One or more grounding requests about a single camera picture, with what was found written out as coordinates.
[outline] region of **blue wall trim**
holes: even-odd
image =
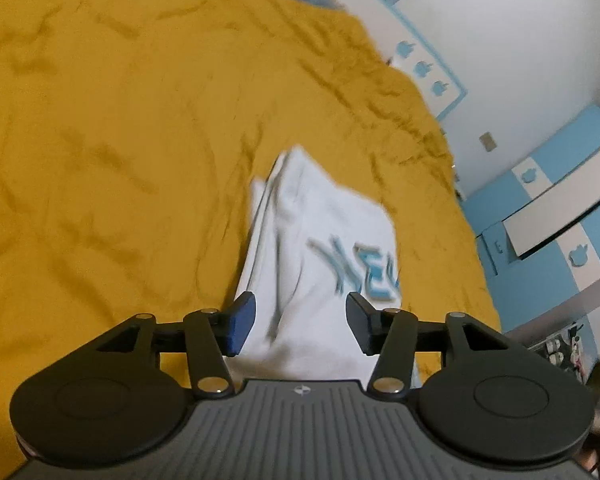
[[[388,2],[387,0],[379,0],[398,20],[404,25],[404,27],[416,37],[416,39],[422,44],[422,46],[429,51],[433,59],[436,60],[436,63],[440,66],[440,68],[449,76],[449,79],[453,81],[453,83],[458,87],[460,91],[460,95],[444,110],[442,110],[436,117],[437,120],[442,121],[446,116],[449,115],[449,112],[458,106],[458,103],[462,101],[468,94],[468,90],[464,87],[464,85],[460,82],[456,74],[449,68],[449,66],[443,61],[442,57],[438,53],[438,51],[431,46],[429,41],[427,41],[422,34],[418,31],[418,29],[409,21],[409,19],[401,13],[399,10],[395,9],[393,4]]]

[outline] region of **wrinkled blanket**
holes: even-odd
[[[248,184],[294,144],[390,213],[404,308],[498,327],[445,139],[355,18],[295,0],[0,0],[0,478],[22,460],[8,404],[27,376],[134,313],[230,301]]]

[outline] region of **ribbed gray platform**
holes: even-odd
[[[590,476],[571,462],[525,473],[496,472],[462,462],[429,441],[407,408],[370,399],[355,382],[250,381],[233,399],[199,404],[173,440],[132,462],[86,471],[32,461],[11,478],[584,480]]]

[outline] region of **blue cabinet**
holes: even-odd
[[[569,124],[558,130],[530,157],[555,184],[600,147],[600,108],[585,108]],[[462,202],[462,210],[476,235],[503,221],[531,202],[532,196],[513,170]]]
[[[528,159],[462,203],[477,235],[478,256],[504,332],[544,314],[599,279],[600,205],[573,228],[524,258],[513,250],[503,224],[599,149],[600,108],[591,105]],[[542,174],[544,187],[540,191],[538,182],[535,188],[527,182],[527,168],[534,168],[534,175],[536,171]],[[591,263],[571,261],[570,254],[580,245],[586,246]]]

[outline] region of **logo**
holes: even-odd
[[[294,392],[296,394],[298,394],[301,397],[304,397],[305,395],[308,395],[311,393],[311,388],[309,388],[308,386],[304,386],[304,384],[302,386],[296,386],[294,388]]]
[[[362,293],[372,301],[393,301],[400,297],[400,281],[394,258],[387,254],[386,257],[378,248],[366,247],[361,244],[353,246],[353,254],[365,268],[364,277],[360,275],[355,262],[347,256],[337,236],[330,238],[331,247],[325,247],[315,240],[307,241],[307,246],[314,250],[336,275],[337,295],[343,295],[352,290]]]

